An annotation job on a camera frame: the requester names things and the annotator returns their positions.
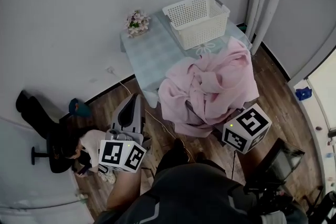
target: white cube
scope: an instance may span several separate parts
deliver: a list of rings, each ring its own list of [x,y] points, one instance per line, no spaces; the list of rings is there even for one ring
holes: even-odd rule
[[[245,154],[264,139],[271,125],[265,112],[254,104],[224,124],[222,141]]]
[[[102,140],[99,164],[114,170],[136,173],[146,150],[135,141]]]

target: white shirt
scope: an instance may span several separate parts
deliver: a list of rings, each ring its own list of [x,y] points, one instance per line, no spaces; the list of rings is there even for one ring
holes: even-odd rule
[[[80,143],[85,147],[91,157],[92,167],[98,166],[100,141],[105,140],[105,132],[98,130],[88,131],[80,138]]]

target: baseboard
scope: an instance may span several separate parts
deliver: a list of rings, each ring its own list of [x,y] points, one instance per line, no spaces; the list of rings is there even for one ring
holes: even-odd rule
[[[133,74],[133,75],[131,75],[131,76],[129,76],[129,77],[123,79],[123,80],[121,81],[121,83],[122,83],[122,84],[125,84],[126,82],[128,82],[128,81],[130,81],[130,80],[132,80],[132,79],[134,79],[134,78],[135,78],[135,75]],[[88,104],[91,104],[93,101],[95,101],[95,100],[97,100],[98,98],[102,97],[104,94],[106,94],[106,93],[108,93],[108,92],[110,92],[110,91],[112,91],[112,90],[114,90],[114,89],[116,89],[116,88],[118,88],[118,87],[120,87],[120,86],[121,86],[121,84],[120,84],[119,82],[116,83],[115,85],[111,86],[110,88],[108,88],[108,89],[102,91],[101,93],[99,93],[99,94],[97,94],[96,96],[92,97],[90,100],[86,101],[85,104],[87,104],[87,105],[88,105]],[[65,121],[66,121],[70,116],[71,116],[70,113],[66,114],[65,116],[63,116],[63,117],[59,120],[59,123],[61,123],[61,124],[65,123]]]
[[[288,81],[290,81],[290,77],[288,76],[285,69],[282,67],[280,62],[278,61],[277,57],[274,56],[274,54],[270,51],[270,49],[267,47],[267,45],[264,42],[261,42],[261,47],[264,49],[264,51],[267,53],[267,55],[272,59],[274,64],[279,68],[281,74],[284,76],[284,78]]]

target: gray device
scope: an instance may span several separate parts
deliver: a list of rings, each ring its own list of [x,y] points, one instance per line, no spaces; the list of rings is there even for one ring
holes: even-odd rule
[[[143,97],[137,93],[125,98],[115,109],[111,129],[106,132],[105,140],[134,140],[149,150],[152,139],[144,137],[145,108]]]

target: black pants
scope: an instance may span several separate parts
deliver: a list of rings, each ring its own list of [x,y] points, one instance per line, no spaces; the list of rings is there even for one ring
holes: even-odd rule
[[[57,136],[66,134],[66,127],[54,122],[35,97],[28,98],[20,93],[16,106],[22,118],[44,139],[47,139],[50,132],[56,133]]]
[[[81,173],[81,172],[84,173],[92,167],[92,165],[90,163],[91,157],[90,157],[89,153],[86,153],[85,151],[80,152],[80,156],[77,160],[81,165],[84,165],[84,167],[80,170],[79,173]],[[105,165],[101,165],[101,164],[98,165],[98,171],[100,171],[103,174],[105,174],[108,171],[108,169],[109,168]]]
[[[185,151],[177,148],[172,148],[169,150],[164,156],[162,157],[162,160],[160,161],[157,169],[156,169],[156,174],[157,175],[159,172],[162,170],[165,170],[167,168],[172,168],[177,165],[183,165],[188,163],[188,155]],[[199,161],[198,163],[203,163],[207,164],[210,166],[213,166],[215,168],[218,168],[219,170],[225,172],[223,168],[221,168],[219,165],[214,163],[213,161],[210,161],[209,159],[203,159]]]

